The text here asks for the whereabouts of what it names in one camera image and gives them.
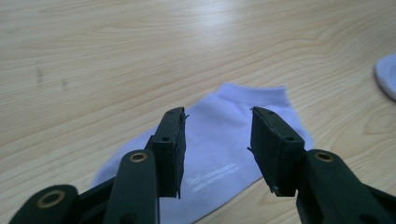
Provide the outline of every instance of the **wooden table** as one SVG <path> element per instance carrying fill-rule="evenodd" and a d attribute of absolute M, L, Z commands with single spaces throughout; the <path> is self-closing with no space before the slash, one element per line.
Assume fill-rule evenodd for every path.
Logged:
<path fill-rule="evenodd" d="M 2 1 L 0 222 L 55 184 L 88 189 L 120 146 L 223 82 L 288 88 L 315 147 L 396 195 L 393 0 Z M 260 180 L 200 223 L 298 223 Z"/>

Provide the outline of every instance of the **white sock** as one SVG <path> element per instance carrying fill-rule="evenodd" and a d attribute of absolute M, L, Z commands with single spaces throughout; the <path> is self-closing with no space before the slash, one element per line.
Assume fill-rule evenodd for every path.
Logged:
<path fill-rule="evenodd" d="M 396 53 L 376 63 L 375 75 L 381 89 L 396 101 Z"/>
<path fill-rule="evenodd" d="M 253 154 L 247 150 L 253 106 L 276 112 L 305 140 L 305 149 L 312 148 L 311 137 L 292 109 L 284 87 L 257 89 L 225 83 L 186 110 L 190 116 L 186 121 L 181 199 L 160 199 L 162 223 L 192 223 L 262 177 Z M 92 186 L 115 176 L 122 156 L 144 148 L 155 130 L 118 150 L 96 174 Z"/>

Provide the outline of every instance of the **white cloth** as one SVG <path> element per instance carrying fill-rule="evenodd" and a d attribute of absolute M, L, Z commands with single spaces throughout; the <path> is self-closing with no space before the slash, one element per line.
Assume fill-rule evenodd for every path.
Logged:
<path fill-rule="evenodd" d="M 262 177 L 250 145 L 252 113 L 260 106 L 275 111 L 304 140 L 313 144 L 292 109 L 284 87 L 258 89 L 231 83 L 208 94 L 191 108 L 186 121 L 186 155 L 181 199 L 161 198 L 162 223 L 192 223 L 227 203 Z M 124 154 L 144 148 L 155 128 L 131 140 L 99 170 L 92 186 L 117 173 Z"/>
<path fill-rule="evenodd" d="M 375 75 L 381 89 L 396 101 L 396 53 L 376 63 Z"/>

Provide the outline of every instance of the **wood grain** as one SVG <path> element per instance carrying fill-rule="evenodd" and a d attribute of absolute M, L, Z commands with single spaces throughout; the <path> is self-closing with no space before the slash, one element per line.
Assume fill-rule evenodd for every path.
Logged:
<path fill-rule="evenodd" d="M 0 222 L 94 172 L 172 107 L 223 82 L 287 86 L 315 146 L 396 195 L 396 104 L 375 62 L 396 51 L 392 0 L 1 1 Z M 260 180 L 199 223 L 298 223 Z"/>

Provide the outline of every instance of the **black plastic part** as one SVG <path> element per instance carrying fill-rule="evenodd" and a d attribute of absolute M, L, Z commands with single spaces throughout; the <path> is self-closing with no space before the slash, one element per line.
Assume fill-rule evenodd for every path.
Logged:
<path fill-rule="evenodd" d="M 103 223 L 159 223 L 159 217 L 154 153 L 127 153 L 120 162 Z"/>
<path fill-rule="evenodd" d="M 56 185 L 40 190 L 15 214 L 10 224 L 76 223 L 74 214 L 78 192 L 70 185 Z"/>
<path fill-rule="evenodd" d="M 308 223 L 393 223 L 391 215 L 337 155 L 310 150 L 303 170 L 323 214 L 322 222 Z M 307 214 L 297 208 L 301 217 L 311 216 L 312 210 Z"/>
<path fill-rule="evenodd" d="M 253 107 L 250 150 L 265 182 L 276 196 L 292 197 L 297 189 L 298 162 L 304 140 L 277 113 Z"/>
<path fill-rule="evenodd" d="M 107 200 L 113 188 L 114 177 L 79 195 L 79 224 L 101 223 L 107 207 Z"/>
<path fill-rule="evenodd" d="M 159 197 L 180 198 L 181 180 L 184 174 L 186 115 L 183 107 L 167 111 L 145 149 L 155 154 Z"/>

